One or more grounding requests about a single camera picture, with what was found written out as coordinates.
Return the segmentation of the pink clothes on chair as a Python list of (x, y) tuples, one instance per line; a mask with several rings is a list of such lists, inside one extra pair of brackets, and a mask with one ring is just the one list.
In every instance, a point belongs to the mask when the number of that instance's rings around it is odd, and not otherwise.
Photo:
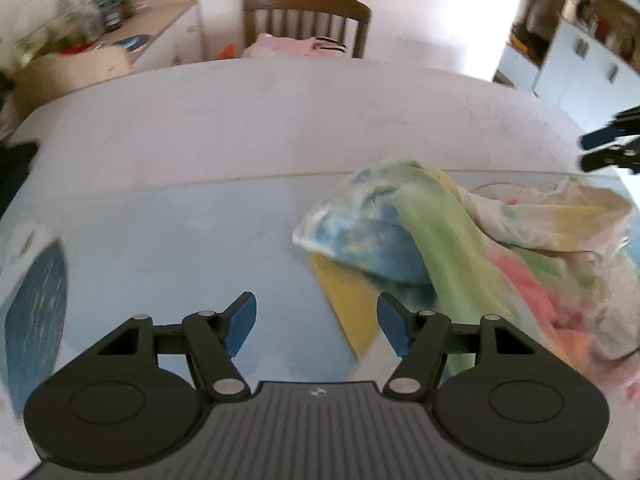
[(344, 44), (326, 37), (294, 39), (260, 34), (242, 58), (344, 58)]

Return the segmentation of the tie-dye colourful garment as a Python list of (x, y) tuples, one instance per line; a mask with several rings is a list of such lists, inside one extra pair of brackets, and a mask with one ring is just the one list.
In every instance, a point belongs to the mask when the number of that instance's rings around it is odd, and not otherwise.
[(639, 266), (634, 205), (569, 178), (548, 191), (483, 194), (413, 160), (380, 162), (316, 203), (293, 234), (356, 356), (380, 338), (375, 303), (454, 322), (499, 315), (623, 406), (639, 403)]

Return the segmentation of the brown wooden chair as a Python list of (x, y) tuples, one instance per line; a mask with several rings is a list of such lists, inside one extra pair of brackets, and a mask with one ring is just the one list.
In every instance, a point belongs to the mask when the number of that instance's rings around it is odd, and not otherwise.
[(245, 47), (261, 32), (296, 40), (320, 36), (363, 58), (372, 11), (358, 0), (242, 0), (242, 18)]

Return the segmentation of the white wall cupboard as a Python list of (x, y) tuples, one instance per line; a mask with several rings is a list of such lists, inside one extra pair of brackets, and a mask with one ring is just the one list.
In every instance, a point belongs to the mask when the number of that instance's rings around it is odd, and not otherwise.
[(585, 132), (639, 104), (639, 74), (566, 21), (556, 29), (541, 66), (508, 44), (498, 72), (518, 90), (564, 110)]

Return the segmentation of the white sideboard cabinet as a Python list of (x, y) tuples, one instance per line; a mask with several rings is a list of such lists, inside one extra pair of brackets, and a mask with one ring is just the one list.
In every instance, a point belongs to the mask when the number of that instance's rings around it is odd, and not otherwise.
[(101, 82), (205, 58), (200, 0), (150, 0), (146, 9), (96, 44), (79, 52), (49, 53), (17, 72), (13, 99), (26, 117)]

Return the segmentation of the blue patterned table mat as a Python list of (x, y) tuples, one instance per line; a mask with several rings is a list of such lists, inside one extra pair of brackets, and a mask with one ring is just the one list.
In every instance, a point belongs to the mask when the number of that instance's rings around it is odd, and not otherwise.
[(357, 356), (294, 226), (334, 174), (175, 186), (34, 204), (1, 221), (1, 406), (29, 393), (131, 315), (160, 324), (249, 290), (258, 321), (240, 352), (251, 384), (382, 382), (383, 337)]

